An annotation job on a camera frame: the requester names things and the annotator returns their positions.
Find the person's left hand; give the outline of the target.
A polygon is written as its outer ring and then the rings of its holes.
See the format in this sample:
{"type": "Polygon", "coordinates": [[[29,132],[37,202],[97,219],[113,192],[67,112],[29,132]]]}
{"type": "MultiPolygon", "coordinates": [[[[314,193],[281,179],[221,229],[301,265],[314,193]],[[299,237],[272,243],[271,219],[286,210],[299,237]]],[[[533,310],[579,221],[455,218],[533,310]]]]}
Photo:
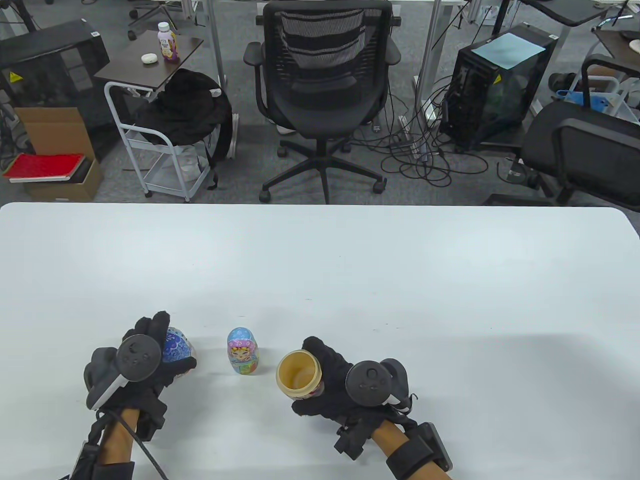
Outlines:
{"type": "Polygon", "coordinates": [[[116,413],[139,410],[136,431],[146,442],[165,423],[168,407],[160,400],[160,393],[176,377],[197,366],[193,356],[163,361],[169,326],[166,311],[140,318],[118,348],[96,349],[84,371],[87,408],[116,413]]]}

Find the person's right hand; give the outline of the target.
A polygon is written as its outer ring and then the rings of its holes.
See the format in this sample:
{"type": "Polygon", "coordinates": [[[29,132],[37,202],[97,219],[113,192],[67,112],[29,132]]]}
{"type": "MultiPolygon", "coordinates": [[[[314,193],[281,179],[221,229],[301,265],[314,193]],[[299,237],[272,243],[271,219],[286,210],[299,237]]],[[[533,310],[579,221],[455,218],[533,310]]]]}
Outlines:
{"type": "Polygon", "coordinates": [[[342,354],[320,338],[307,337],[302,342],[302,349],[318,360],[324,391],[317,397],[294,400],[291,409],[301,417],[320,416],[338,423],[339,433],[349,437],[346,453],[354,453],[355,448],[361,448],[375,432],[381,434],[383,427],[391,428],[401,442],[406,441],[409,430],[418,427],[416,421],[390,405],[362,406],[356,403],[346,390],[346,377],[354,364],[347,362],[342,354]]]}

